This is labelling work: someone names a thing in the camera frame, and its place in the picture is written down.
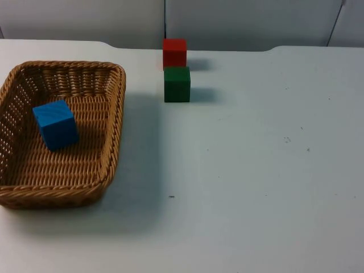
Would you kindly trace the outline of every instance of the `basket bottom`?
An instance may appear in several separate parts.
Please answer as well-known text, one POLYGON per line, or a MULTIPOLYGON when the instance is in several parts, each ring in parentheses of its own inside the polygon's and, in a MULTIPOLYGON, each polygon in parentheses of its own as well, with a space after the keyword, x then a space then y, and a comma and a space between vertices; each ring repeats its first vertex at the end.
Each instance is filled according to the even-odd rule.
POLYGON ((19 151, 10 162, 2 185, 75 186, 92 183, 98 178, 109 102, 104 96, 69 97, 65 100, 74 113, 79 142, 55 152, 49 151, 35 118, 28 115, 19 151))

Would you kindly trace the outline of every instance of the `basket rim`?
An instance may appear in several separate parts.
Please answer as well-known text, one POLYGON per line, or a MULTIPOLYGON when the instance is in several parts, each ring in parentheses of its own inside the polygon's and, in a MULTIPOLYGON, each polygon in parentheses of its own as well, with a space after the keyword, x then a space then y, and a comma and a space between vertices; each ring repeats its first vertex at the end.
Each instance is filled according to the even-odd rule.
MULTIPOLYGON (((46 68, 109 68, 114 69, 120 75, 120 83, 121 90, 118 92, 118 96, 121 97, 121 100, 115 101, 117 104, 116 115, 114 116, 112 123, 115 123, 117 120, 121 120, 123 118, 123 104, 125 99, 125 89, 126 89, 126 74, 125 70, 122 66, 118 64, 114 64, 111 62, 102 62, 102 61, 26 61, 22 64, 14 67, 9 75, 6 77, 4 84, 0 88, 0 106, 2 105, 5 94, 9 91, 9 87, 12 84, 14 78, 17 74, 26 68, 31 67, 46 67, 46 68)), ((63 197, 64 195, 68 195, 69 192, 72 192, 72 195, 79 195, 83 193, 90 193, 95 191, 98 188, 105 189, 112 181, 115 169, 112 167, 112 161, 115 162, 115 166, 118 163, 118 154, 120 150, 120 138, 121 138, 121 130, 122 128, 114 126, 113 131, 109 132, 112 136, 115 136, 115 141, 112 142, 111 145, 108 146, 108 150, 110 151, 109 162, 107 163, 106 171, 101 174, 101 176, 90 183, 80 184, 80 185, 1 185, 0 186, 0 197, 6 195, 6 197, 12 198, 12 192, 14 194, 14 198, 19 194, 26 195, 30 192, 32 196, 34 194, 39 196, 47 196, 47 197, 63 197)))

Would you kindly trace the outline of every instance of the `white wall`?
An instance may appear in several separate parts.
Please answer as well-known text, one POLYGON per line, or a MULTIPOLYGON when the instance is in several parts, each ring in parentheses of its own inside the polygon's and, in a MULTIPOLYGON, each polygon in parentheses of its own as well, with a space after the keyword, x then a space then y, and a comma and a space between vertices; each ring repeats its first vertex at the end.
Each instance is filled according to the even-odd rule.
POLYGON ((364 47, 364 0, 346 0, 329 46, 364 47))
POLYGON ((325 46, 341 0, 166 0, 168 38, 189 49, 325 46))
POLYGON ((0 0, 8 39, 98 40, 115 47, 160 48, 163 0, 0 0))

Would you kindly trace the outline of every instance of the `green wooden block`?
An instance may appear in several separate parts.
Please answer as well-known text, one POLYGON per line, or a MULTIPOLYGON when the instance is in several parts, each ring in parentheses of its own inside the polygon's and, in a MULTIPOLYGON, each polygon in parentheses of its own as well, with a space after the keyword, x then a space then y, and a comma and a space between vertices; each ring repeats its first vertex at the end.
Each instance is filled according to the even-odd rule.
POLYGON ((165 67, 164 102, 189 102, 189 67, 165 67))

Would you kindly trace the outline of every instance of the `wicker basket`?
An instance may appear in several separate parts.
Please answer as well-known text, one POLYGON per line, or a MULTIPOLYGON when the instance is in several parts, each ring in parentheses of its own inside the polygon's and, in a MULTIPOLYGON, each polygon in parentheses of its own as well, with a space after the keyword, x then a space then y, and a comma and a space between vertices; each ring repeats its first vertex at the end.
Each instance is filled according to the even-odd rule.
POLYGON ((0 89, 0 205, 67 208, 95 202, 118 163, 125 71, 116 64, 29 61, 0 89), (40 136, 34 106, 65 100, 80 141, 56 152, 40 136))

